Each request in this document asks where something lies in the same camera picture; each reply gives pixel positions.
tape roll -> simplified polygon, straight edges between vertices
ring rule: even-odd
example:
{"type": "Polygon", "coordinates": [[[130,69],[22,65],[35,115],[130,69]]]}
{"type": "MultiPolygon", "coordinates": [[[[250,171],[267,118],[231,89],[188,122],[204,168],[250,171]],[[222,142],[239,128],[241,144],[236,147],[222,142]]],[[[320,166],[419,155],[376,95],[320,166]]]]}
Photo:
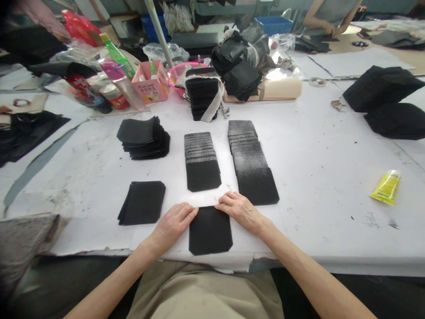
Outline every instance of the tape roll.
{"type": "Polygon", "coordinates": [[[315,86],[315,87],[323,87],[323,86],[326,85],[326,80],[324,80],[322,78],[310,78],[309,84],[311,86],[315,86]]]}

hand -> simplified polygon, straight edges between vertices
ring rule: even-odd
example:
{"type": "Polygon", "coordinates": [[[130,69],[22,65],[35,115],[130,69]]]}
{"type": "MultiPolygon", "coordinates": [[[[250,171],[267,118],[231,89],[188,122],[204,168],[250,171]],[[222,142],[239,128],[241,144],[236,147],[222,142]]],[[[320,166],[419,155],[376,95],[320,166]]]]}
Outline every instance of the hand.
{"type": "Polygon", "coordinates": [[[215,208],[233,217],[243,228],[254,235],[259,235],[271,221],[265,218],[251,204],[251,202],[238,192],[227,192],[218,200],[215,208]]]}
{"type": "Polygon", "coordinates": [[[176,204],[162,217],[154,231],[144,243],[158,258],[174,246],[197,215],[199,207],[184,202],[176,204]]]}
{"type": "Polygon", "coordinates": [[[328,21],[324,21],[322,28],[326,35],[333,36],[336,32],[336,28],[333,25],[331,25],[328,21]]]}
{"type": "Polygon", "coordinates": [[[343,34],[348,28],[348,25],[340,25],[340,27],[338,29],[335,30],[335,32],[333,33],[332,37],[333,38],[338,38],[341,34],[343,34]]]}

metal pole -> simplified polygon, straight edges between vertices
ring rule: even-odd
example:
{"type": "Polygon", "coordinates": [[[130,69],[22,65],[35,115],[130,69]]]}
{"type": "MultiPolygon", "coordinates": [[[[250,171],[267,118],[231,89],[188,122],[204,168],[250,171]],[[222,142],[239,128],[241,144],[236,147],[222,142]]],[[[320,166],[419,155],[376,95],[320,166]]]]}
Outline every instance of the metal pole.
{"type": "Polygon", "coordinates": [[[167,45],[167,42],[165,41],[161,24],[159,23],[158,15],[156,14],[154,2],[152,0],[145,0],[145,4],[147,6],[149,16],[152,19],[152,23],[154,24],[156,36],[158,37],[159,43],[161,44],[161,47],[162,47],[162,51],[164,52],[165,60],[167,61],[168,67],[171,69],[174,66],[174,63],[173,63],[173,60],[171,59],[170,51],[168,50],[168,45],[167,45]]]}

pink container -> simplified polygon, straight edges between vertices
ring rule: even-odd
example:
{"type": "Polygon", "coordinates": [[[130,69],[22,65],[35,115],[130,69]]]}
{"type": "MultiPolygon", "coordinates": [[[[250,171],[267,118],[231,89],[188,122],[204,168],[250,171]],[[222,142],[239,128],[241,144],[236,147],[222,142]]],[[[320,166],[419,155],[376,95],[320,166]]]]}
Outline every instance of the pink container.
{"type": "Polygon", "coordinates": [[[167,73],[160,60],[152,61],[156,69],[157,78],[151,79],[151,64],[149,62],[140,63],[131,84],[137,94],[145,103],[154,103],[168,100],[170,87],[167,81],[167,73]],[[139,81],[140,75],[145,77],[145,81],[139,81]]]}
{"type": "MultiPolygon", "coordinates": [[[[180,64],[172,67],[168,71],[168,84],[174,90],[176,90],[176,92],[178,93],[178,95],[180,95],[181,98],[183,98],[183,94],[186,92],[186,90],[178,88],[174,84],[183,75],[183,72],[185,71],[186,65],[188,65],[188,64],[190,64],[194,69],[197,69],[199,67],[199,62],[186,62],[186,63],[180,63],[180,64]]],[[[209,66],[201,63],[201,67],[209,67],[209,66]]]]}

green bottle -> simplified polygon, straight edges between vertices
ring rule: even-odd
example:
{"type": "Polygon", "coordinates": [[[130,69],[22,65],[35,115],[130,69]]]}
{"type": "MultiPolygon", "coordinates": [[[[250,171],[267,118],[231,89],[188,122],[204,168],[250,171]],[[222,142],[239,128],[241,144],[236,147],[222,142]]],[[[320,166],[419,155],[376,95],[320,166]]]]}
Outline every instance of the green bottle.
{"type": "Polygon", "coordinates": [[[108,47],[111,59],[117,61],[120,64],[124,64],[123,71],[125,72],[125,75],[127,75],[127,78],[129,78],[131,81],[131,79],[133,79],[134,77],[135,72],[127,58],[116,48],[116,46],[114,46],[114,44],[111,42],[111,39],[106,33],[101,33],[100,37],[108,47]]]}

